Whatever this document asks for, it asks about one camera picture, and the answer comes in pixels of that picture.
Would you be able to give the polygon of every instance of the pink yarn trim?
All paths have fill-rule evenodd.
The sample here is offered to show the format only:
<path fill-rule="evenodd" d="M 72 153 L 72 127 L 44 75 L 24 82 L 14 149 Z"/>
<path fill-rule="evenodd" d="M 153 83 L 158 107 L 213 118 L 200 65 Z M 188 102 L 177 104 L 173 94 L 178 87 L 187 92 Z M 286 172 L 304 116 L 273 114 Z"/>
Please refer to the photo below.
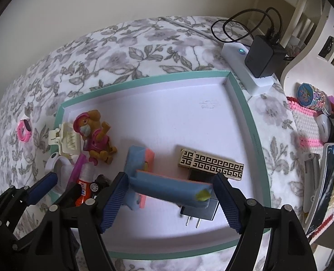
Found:
<path fill-rule="evenodd" d="M 324 143 L 320 139 L 309 139 L 309 138 L 304 138 L 300 137 L 300 145 L 302 147 L 323 147 Z"/>
<path fill-rule="evenodd" d="M 289 106 L 290 106 L 290 109 L 291 110 L 296 110 L 296 111 L 299 111 L 305 115 L 308 115 L 308 116 L 318 116 L 319 115 L 319 112 L 318 111 L 315 111 L 315 110 L 312 110 L 312 109 L 308 109 L 308 108 L 305 108 L 303 106 L 301 106 L 299 103 L 297 102 L 294 102 L 294 101 L 289 101 L 288 100 L 288 103 L 289 103 Z"/>

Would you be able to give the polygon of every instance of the pink smartwatch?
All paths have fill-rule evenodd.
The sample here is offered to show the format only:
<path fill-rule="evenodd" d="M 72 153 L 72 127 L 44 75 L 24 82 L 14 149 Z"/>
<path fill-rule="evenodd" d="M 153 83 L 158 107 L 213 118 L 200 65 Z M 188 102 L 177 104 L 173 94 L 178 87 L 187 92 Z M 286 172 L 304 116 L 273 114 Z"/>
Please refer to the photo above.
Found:
<path fill-rule="evenodd" d="M 31 127 L 26 119 L 20 120 L 17 126 L 17 137 L 22 142 L 27 142 L 31 137 Z"/>

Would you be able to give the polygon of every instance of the silver screw head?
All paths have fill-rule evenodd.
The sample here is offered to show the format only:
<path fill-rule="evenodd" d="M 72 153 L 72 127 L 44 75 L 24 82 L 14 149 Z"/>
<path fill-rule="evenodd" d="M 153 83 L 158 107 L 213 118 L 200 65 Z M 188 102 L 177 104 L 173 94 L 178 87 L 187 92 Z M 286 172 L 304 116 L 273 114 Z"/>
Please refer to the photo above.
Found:
<path fill-rule="evenodd" d="M 50 212 L 55 212 L 57 209 L 58 209 L 58 205 L 51 205 L 51 206 L 49 207 L 49 211 L 50 211 Z"/>
<path fill-rule="evenodd" d="M 95 200 L 94 199 L 87 199 L 85 201 L 85 204 L 88 205 L 88 206 L 91 206 L 91 205 L 95 204 Z"/>
<path fill-rule="evenodd" d="M 256 200 L 255 199 L 247 199 L 246 202 L 250 206 L 255 206 L 256 205 Z"/>
<path fill-rule="evenodd" d="M 291 205 L 284 205 L 284 209 L 288 212 L 292 211 L 292 206 Z"/>

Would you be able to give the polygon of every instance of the glue stick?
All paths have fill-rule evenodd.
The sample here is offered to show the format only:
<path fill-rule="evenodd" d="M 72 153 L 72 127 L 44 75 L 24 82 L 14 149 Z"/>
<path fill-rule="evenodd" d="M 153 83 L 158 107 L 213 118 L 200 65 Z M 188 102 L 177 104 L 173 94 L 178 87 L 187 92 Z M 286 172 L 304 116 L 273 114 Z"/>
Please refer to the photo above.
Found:
<path fill-rule="evenodd" d="M 85 163 L 81 167 L 81 173 L 77 184 L 81 185 L 81 196 L 76 200 L 75 205 L 78 207 L 92 196 L 90 184 L 93 182 L 94 166 L 91 163 Z"/>

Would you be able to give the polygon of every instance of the toy dog's head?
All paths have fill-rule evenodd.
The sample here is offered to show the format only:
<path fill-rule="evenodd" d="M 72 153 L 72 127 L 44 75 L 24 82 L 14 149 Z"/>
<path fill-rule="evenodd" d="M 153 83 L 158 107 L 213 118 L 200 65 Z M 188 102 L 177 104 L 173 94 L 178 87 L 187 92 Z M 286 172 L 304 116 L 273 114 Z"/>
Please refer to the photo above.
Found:
<path fill-rule="evenodd" d="M 80 114 L 73 123 L 74 130 L 86 138 L 91 138 L 94 131 L 100 127 L 100 113 L 98 110 Z"/>

